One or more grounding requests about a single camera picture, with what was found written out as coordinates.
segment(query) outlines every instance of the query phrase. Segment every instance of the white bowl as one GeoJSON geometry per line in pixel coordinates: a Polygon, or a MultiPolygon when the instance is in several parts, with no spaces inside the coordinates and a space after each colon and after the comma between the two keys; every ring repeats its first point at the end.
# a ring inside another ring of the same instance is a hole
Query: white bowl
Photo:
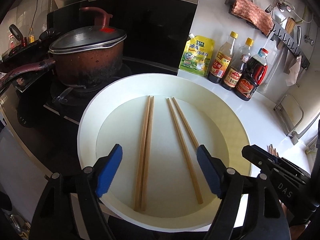
{"type": "Polygon", "coordinates": [[[212,156],[220,158],[226,167],[250,174],[251,164],[241,156],[249,140],[235,113],[206,88],[164,74],[130,76],[100,91],[82,116],[78,156],[82,168],[93,166],[119,143],[123,159],[101,201],[121,218],[140,227],[164,232],[189,231],[212,223],[220,200],[211,193],[197,163],[196,149],[179,119],[204,200],[201,205],[197,203],[167,97],[177,99],[197,140],[212,156]],[[134,191],[148,95],[155,96],[155,105],[147,209],[140,213],[133,210],[134,191]]]}

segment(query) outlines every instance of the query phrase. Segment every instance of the yellow seasoning pouch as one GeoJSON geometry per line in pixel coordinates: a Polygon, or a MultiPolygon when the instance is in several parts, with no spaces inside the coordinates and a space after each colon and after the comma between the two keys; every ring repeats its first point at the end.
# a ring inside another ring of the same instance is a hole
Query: yellow seasoning pouch
{"type": "Polygon", "coordinates": [[[208,65],[212,56],[214,40],[203,37],[189,35],[180,61],[179,68],[200,76],[206,76],[208,65]]]}

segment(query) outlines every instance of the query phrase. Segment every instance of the glass bottle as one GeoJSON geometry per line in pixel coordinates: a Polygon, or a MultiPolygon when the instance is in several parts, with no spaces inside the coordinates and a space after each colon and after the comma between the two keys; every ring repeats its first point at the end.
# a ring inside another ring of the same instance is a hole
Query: glass bottle
{"type": "Polygon", "coordinates": [[[35,35],[33,34],[33,29],[31,27],[29,31],[29,36],[28,36],[28,43],[30,44],[34,41],[35,41],[35,35]]]}
{"type": "Polygon", "coordinates": [[[208,74],[208,79],[213,83],[219,83],[225,73],[235,50],[235,41],[238,34],[235,32],[230,33],[228,40],[221,46],[212,64],[211,70],[208,74]]]}
{"type": "Polygon", "coordinates": [[[12,50],[15,46],[17,46],[17,41],[12,34],[9,35],[9,44],[8,50],[12,50]]]}
{"type": "Polygon", "coordinates": [[[250,49],[252,47],[253,40],[247,38],[245,45],[239,48],[238,53],[234,56],[229,64],[229,67],[223,76],[222,87],[231,90],[238,83],[242,72],[244,71],[245,64],[251,57],[250,49]]]}
{"type": "Polygon", "coordinates": [[[266,75],[268,68],[267,55],[268,51],[266,49],[260,49],[258,54],[248,60],[246,69],[234,89],[235,94],[242,100],[250,100],[266,75]]]}

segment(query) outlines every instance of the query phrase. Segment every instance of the bottle label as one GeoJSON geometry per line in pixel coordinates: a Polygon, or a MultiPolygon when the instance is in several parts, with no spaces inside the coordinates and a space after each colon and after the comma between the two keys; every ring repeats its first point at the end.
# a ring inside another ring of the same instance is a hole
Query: bottle label
{"type": "Polygon", "coordinates": [[[255,86],[250,84],[249,81],[242,78],[237,84],[237,90],[246,96],[247,98],[251,98],[252,94],[255,92],[255,86]]]}
{"type": "Polygon", "coordinates": [[[31,35],[29,37],[29,44],[35,41],[35,37],[33,35],[31,35]]]}
{"type": "Polygon", "coordinates": [[[218,55],[215,61],[213,62],[210,70],[211,74],[215,75],[218,78],[221,78],[230,63],[230,60],[231,57],[227,57],[223,55],[221,52],[218,52],[218,55]]]}
{"type": "Polygon", "coordinates": [[[233,68],[230,68],[228,74],[226,75],[224,79],[224,83],[228,85],[229,87],[234,88],[236,84],[238,83],[241,73],[235,71],[233,68]]]}
{"type": "Polygon", "coordinates": [[[243,54],[243,55],[241,56],[241,61],[242,61],[243,63],[247,63],[248,60],[249,60],[249,58],[250,58],[249,55],[243,54]]]}

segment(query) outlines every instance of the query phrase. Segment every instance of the red bottle cap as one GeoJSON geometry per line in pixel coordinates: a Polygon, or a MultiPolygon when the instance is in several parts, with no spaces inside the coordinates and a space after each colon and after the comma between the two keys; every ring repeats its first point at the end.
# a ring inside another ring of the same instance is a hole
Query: red bottle cap
{"type": "Polygon", "coordinates": [[[269,52],[266,49],[262,49],[261,51],[263,51],[264,53],[268,54],[269,52]]]}

